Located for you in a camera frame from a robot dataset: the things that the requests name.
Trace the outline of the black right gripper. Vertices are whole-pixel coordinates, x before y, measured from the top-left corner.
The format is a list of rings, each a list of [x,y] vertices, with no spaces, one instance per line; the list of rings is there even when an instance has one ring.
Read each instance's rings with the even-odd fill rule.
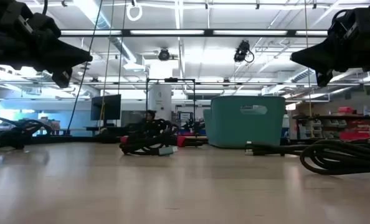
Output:
[[[316,70],[318,87],[329,84],[333,78],[332,70],[362,68],[370,71],[370,5],[337,12],[328,35],[332,39],[325,39],[290,56],[292,62]]]

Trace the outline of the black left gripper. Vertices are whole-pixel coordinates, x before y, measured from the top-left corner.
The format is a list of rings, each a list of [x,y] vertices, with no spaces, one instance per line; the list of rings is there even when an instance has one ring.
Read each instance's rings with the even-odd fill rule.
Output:
[[[60,31],[46,15],[48,3],[45,0],[42,12],[34,14],[24,2],[0,1],[0,63],[14,68],[61,68],[64,71],[53,72],[52,80],[59,88],[67,88],[71,68],[93,57],[89,51],[58,40]]]

